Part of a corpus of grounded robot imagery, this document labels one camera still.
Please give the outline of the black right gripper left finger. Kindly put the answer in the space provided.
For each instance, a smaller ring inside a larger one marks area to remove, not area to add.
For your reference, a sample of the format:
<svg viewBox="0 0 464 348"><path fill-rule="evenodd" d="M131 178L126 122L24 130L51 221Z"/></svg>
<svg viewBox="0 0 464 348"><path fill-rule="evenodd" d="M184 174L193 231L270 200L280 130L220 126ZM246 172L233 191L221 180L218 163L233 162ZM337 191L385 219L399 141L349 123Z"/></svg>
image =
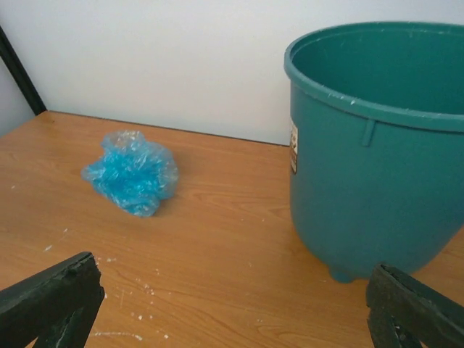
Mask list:
<svg viewBox="0 0 464 348"><path fill-rule="evenodd" d="M104 299L92 253L81 252L1 290L1 346L84 347Z"/></svg>

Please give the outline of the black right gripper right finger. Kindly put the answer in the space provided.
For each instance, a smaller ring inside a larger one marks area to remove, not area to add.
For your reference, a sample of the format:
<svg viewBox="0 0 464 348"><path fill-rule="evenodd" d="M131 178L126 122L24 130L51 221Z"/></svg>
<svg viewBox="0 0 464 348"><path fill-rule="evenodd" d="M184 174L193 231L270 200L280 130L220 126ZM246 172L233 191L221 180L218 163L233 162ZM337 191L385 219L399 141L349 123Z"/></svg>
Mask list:
<svg viewBox="0 0 464 348"><path fill-rule="evenodd" d="M366 303L374 347L463 346L463 306L395 267L374 267Z"/></svg>

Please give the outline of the blue plastic trash bag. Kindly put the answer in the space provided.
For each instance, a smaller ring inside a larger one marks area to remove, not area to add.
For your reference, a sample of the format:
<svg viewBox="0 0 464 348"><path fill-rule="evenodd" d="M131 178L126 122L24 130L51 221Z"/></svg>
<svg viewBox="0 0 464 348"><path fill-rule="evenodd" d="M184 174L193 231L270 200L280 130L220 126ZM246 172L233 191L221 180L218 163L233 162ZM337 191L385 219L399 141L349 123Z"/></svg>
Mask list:
<svg viewBox="0 0 464 348"><path fill-rule="evenodd" d="M137 130L105 135L103 155L81 176L94 190L132 215L146 218L174 196L180 178L172 152Z"/></svg>

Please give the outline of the teal plastic trash bin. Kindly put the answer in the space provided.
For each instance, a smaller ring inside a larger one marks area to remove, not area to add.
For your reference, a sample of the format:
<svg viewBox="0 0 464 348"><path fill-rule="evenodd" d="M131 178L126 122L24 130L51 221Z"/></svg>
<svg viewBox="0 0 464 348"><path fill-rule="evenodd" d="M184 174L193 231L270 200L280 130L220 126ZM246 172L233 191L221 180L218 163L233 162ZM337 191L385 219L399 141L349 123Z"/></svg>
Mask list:
<svg viewBox="0 0 464 348"><path fill-rule="evenodd" d="M293 41L290 209L341 283L413 273L463 225L463 27L362 22Z"/></svg>

